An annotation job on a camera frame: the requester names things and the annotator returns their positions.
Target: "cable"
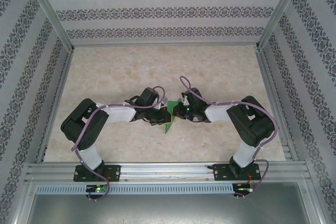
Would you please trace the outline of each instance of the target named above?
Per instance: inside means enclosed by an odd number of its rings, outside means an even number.
[[[185,84],[185,82],[183,81],[186,80],[189,84],[189,87]],[[258,152],[260,151],[261,147],[263,147],[265,144],[271,142],[275,136],[277,135],[278,133],[278,125],[277,125],[277,122],[274,120],[273,116],[271,116],[270,113],[268,113],[265,109],[257,106],[257,105],[254,105],[252,103],[249,103],[249,102],[242,102],[242,101],[233,101],[233,102],[221,102],[221,103],[217,103],[217,102],[210,102],[206,99],[204,99],[203,97],[199,96],[198,94],[196,94],[194,91],[191,90],[191,83],[190,81],[187,79],[187,77],[185,76],[180,76],[180,81],[182,82],[182,85],[191,93],[193,94],[194,96],[196,96],[197,98],[201,99],[202,101],[206,102],[207,104],[211,104],[211,105],[216,105],[216,106],[219,106],[219,105],[237,105],[237,104],[243,104],[243,105],[247,105],[247,106],[250,106],[250,107],[253,107],[263,113],[265,113],[268,118],[272,121],[273,125],[274,125],[274,132],[273,132],[273,135],[266,141],[264,142],[261,142],[259,144],[259,146],[257,147],[257,150],[254,152],[254,155],[252,156],[253,159],[255,159],[255,157],[257,156]]]
[[[82,164],[88,171],[90,171],[91,173],[95,174],[97,177],[103,179],[103,180],[106,182],[106,185],[107,185],[107,190],[106,190],[106,192],[105,192],[100,198],[94,199],[94,201],[102,200],[102,199],[104,199],[104,197],[106,197],[106,195],[107,195],[107,194],[109,193],[109,191],[110,191],[110,182],[109,182],[109,180],[108,180],[107,178],[105,178],[104,176],[102,176],[102,175],[96,173],[94,170],[92,170],[92,169],[91,169],[91,168],[84,162],[84,160],[81,158],[81,156],[80,156],[80,154],[79,154],[79,150],[77,149],[78,144],[80,143],[80,141],[81,141],[81,139],[82,139],[82,137],[83,137],[83,135],[84,135],[84,133],[85,133],[87,127],[89,126],[89,124],[90,124],[90,122],[91,122],[93,116],[94,116],[98,111],[100,111],[100,110],[102,110],[102,109],[104,109],[104,108],[112,107],[112,106],[114,106],[114,107],[129,107],[129,108],[135,108],[135,109],[150,109],[150,108],[153,108],[153,107],[155,107],[155,106],[161,104],[161,102],[163,101],[163,99],[165,98],[165,95],[166,95],[166,91],[164,90],[164,88],[163,88],[162,86],[155,86],[153,89],[157,89],[157,88],[161,89],[162,92],[163,92],[163,94],[162,94],[161,99],[160,99],[156,104],[153,104],[153,105],[151,105],[151,106],[136,106],[136,105],[130,105],[130,104],[123,104],[123,103],[113,103],[113,104],[103,105],[103,106],[100,106],[100,107],[96,108],[96,109],[92,112],[92,114],[90,115],[90,117],[88,118],[88,120],[86,121],[86,123],[85,123],[85,125],[84,125],[84,127],[83,127],[81,133],[79,134],[79,136],[78,136],[78,138],[77,138],[77,140],[76,140],[74,146],[71,148],[71,151],[76,153],[77,157],[79,158],[79,161],[81,162],[81,164]],[[91,195],[91,193],[89,193],[88,198],[89,198],[89,200],[92,200],[92,198],[90,197],[90,195]]]
[[[256,159],[256,162],[265,162],[266,163],[266,169],[265,169],[265,172],[264,174],[262,175],[262,177],[260,178],[258,184],[256,185],[255,188],[253,188],[253,191],[254,192],[255,190],[257,190],[257,188],[260,186],[261,182],[264,180],[265,176],[266,176],[266,173],[268,172],[268,168],[269,168],[269,162],[266,160],[266,159]]]

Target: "vented metal panel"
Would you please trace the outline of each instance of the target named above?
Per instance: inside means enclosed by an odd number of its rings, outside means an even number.
[[[81,195],[86,185],[39,185],[38,195]],[[160,184],[160,185],[113,185],[109,194],[156,195],[156,194],[233,194],[232,184]]]

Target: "black mounting bracket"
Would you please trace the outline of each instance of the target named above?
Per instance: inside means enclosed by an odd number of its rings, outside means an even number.
[[[120,165],[103,165],[102,168],[94,171],[103,177],[107,178],[109,182],[119,182],[120,179]],[[77,165],[74,174],[74,182],[104,182],[103,179],[96,176],[82,165]]]
[[[209,169],[214,171],[215,181],[237,181],[237,180],[249,180],[248,174],[250,174],[252,180],[260,180],[260,170],[258,164],[251,164],[248,169],[236,177],[230,170],[229,164],[214,164],[208,166]]]

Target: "robotic arm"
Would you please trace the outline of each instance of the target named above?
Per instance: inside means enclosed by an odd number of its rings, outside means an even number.
[[[85,121],[90,118],[93,112],[102,106],[94,103],[91,99],[84,99],[75,110],[63,121],[61,130],[66,138],[72,141],[77,149],[80,159],[93,171],[98,174],[103,173],[104,163],[97,152],[95,141],[104,125],[114,122],[134,122],[143,119],[151,125],[169,123],[171,115],[166,107],[167,99],[152,108],[155,101],[159,100],[159,94],[152,88],[146,88],[140,96],[132,97],[130,100],[119,104],[119,106],[108,106],[96,112],[85,129],[80,142],[78,138],[85,127]]]
[[[249,175],[247,172],[250,168],[252,170],[253,162],[260,148],[270,142],[277,134],[277,124],[273,117],[252,96],[247,96],[241,101],[209,102],[202,98],[197,88],[191,88],[190,82],[184,76],[181,76],[180,80],[187,91],[182,93],[183,102],[178,103],[173,108],[172,114],[192,122],[212,123],[231,120],[242,142],[237,152],[230,159],[229,170],[225,174],[232,174],[231,176],[235,178],[243,178],[242,175]],[[155,88],[163,90],[163,97],[160,100]],[[166,103],[164,89],[157,86],[153,89],[146,88],[140,96],[134,96],[120,104],[102,105],[94,103],[90,99],[84,99],[64,120],[61,130],[67,139],[74,143],[71,150],[76,152],[82,163],[82,166],[79,167],[82,168],[83,174],[85,173],[81,177],[86,179],[85,181],[107,182],[108,189],[100,199],[107,194],[111,181],[107,168],[94,145],[104,125],[120,121],[133,122],[139,119],[149,122],[151,125],[170,123],[172,117],[166,107],[162,107]],[[119,181],[118,168],[115,173],[117,174],[117,180],[114,181]]]
[[[173,109],[173,115],[181,119],[205,123],[230,120],[233,122],[242,139],[229,165],[236,178],[249,170],[260,150],[260,145],[275,131],[273,121],[258,109],[265,110],[252,96],[247,96],[240,102],[211,105],[202,99],[197,88],[192,88],[182,93],[182,98],[183,102]]]

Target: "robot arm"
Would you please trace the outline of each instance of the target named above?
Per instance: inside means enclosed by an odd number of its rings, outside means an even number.
[[[191,89],[194,93],[201,94],[197,88]],[[186,91],[182,93],[184,102],[180,102],[174,109],[173,115],[182,119],[195,122],[218,122],[232,121],[242,142],[237,152],[230,159],[230,171],[239,177],[245,173],[259,151],[259,145],[274,131],[274,124],[263,112],[252,106],[238,105],[209,105],[196,97],[193,93]],[[242,99],[242,102],[256,105],[263,109],[260,103],[252,96]]]
[[[139,109],[131,107],[151,106],[156,100],[159,100],[159,94],[151,88],[146,88],[140,96],[135,96],[121,103],[120,106],[109,106],[98,111],[93,116],[77,146],[78,155],[84,163],[90,169],[101,174],[104,163],[94,143],[106,124],[132,122],[139,119],[143,119],[151,125],[170,122],[171,115],[166,110],[166,107],[161,107],[161,105],[167,102],[167,99],[163,100],[154,108]],[[101,106],[102,104],[94,103],[91,99],[84,99],[61,125],[61,130],[64,132],[66,138],[75,144],[85,126],[85,121],[94,110]]]

